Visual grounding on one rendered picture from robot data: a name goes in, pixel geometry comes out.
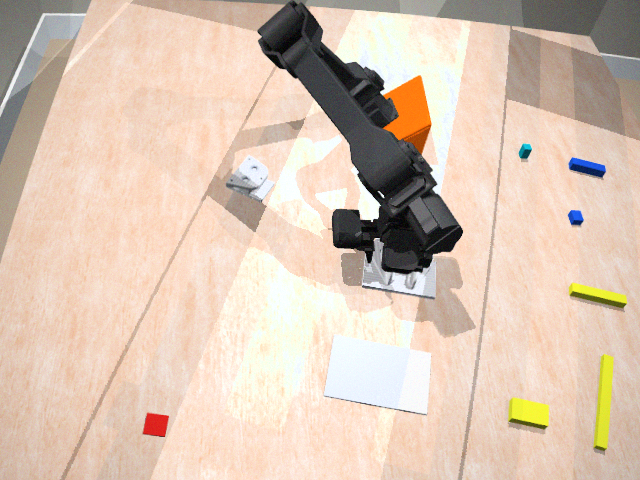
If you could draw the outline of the yellow rectangular block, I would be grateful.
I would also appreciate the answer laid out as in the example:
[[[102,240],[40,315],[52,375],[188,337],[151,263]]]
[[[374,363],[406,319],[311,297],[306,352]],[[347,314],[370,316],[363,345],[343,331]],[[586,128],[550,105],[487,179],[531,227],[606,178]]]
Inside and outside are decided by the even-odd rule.
[[[549,424],[549,406],[521,398],[511,398],[508,422],[545,430]]]

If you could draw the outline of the blue rectangular block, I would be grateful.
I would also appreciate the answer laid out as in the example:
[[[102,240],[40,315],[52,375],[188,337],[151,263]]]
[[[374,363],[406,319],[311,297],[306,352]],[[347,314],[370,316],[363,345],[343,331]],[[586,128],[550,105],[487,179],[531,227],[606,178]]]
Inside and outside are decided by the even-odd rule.
[[[569,170],[574,170],[577,172],[582,172],[585,174],[590,174],[598,177],[603,177],[605,175],[605,165],[593,163],[590,161],[585,161],[577,158],[573,158],[568,162]]]

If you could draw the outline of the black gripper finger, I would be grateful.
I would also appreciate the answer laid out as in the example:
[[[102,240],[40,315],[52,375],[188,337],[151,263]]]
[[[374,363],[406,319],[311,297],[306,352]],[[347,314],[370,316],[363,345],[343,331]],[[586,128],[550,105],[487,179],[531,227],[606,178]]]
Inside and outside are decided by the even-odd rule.
[[[372,220],[362,220],[362,219],[360,219],[360,220],[362,222],[372,222]],[[371,261],[372,261],[373,251],[375,251],[374,240],[373,240],[372,246],[359,246],[356,249],[358,251],[365,251],[367,262],[368,262],[368,264],[370,264]]]

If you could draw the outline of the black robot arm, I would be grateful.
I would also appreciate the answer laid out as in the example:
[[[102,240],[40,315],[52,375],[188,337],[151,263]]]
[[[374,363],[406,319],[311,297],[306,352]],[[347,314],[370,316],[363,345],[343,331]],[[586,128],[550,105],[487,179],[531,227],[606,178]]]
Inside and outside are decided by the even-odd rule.
[[[304,3],[291,0],[258,33],[262,54],[303,84],[346,139],[364,187],[391,218],[405,214],[411,228],[398,222],[382,227],[382,269],[422,273],[463,229],[434,191],[433,169],[413,143],[383,129],[399,118],[392,98],[381,93],[383,78],[357,62],[344,63],[322,43],[323,29]]]

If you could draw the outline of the yellow long bar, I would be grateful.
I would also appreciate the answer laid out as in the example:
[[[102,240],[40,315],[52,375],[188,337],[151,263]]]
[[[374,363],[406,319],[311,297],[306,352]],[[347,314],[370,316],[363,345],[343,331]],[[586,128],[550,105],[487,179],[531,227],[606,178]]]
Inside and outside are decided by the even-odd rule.
[[[607,441],[609,439],[612,379],[613,357],[603,354],[600,359],[600,383],[598,386],[598,407],[594,431],[594,448],[600,451],[607,449]]]

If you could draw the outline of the small blue cube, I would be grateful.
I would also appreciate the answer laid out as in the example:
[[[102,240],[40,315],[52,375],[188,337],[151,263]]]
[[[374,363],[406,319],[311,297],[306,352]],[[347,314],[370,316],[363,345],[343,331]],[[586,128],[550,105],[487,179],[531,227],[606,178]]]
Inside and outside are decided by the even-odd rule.
[[[581,210],[571,210],[568,214],[571,225],[581,226],[583,220]]]

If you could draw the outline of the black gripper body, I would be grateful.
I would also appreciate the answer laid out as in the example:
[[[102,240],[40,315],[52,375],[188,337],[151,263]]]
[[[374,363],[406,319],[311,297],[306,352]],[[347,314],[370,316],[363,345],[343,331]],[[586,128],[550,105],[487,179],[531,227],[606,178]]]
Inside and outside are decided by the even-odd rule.
[[[399,227],[411,228],[404,213],[391,216],[379,206],[379,217],[373,222],[362,222],[360,210],[336,209],[332,214],[333,245],[341,249],[355,249],[372,246],[375,238],[380,238],[382,227],[389,222],[398,222]]]

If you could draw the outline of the white flat rectangular plate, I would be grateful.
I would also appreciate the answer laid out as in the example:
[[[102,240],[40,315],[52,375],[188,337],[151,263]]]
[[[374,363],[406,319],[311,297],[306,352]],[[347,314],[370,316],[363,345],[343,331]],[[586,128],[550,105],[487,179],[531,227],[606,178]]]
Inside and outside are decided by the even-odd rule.
[[[334,334],[324,397],[427,415],[431,353]]]

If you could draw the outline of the small teal block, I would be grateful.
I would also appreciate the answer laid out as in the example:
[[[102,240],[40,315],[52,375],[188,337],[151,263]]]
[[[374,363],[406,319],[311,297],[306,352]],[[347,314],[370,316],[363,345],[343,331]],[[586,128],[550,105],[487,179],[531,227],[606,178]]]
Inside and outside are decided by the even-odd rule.
[[[522,145],[522,147],[521,147],[521,149],[520,149],[518,154],[519,154],[520,158],[527,159],[529,157],[531,151],[532,151],[531,145],[523,143],[523,145]]]

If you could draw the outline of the yellow rectangular bar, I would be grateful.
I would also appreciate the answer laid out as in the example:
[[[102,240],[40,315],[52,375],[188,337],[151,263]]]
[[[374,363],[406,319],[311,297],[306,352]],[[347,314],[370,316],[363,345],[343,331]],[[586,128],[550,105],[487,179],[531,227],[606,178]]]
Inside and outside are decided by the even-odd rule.
[[[569,286],[569,296],[578,297],[601,304],[608,304],[619,308],[623,308],[625,305],[627,305],[627,298],[625,295],[603,289],[595,289],[573,282]]]

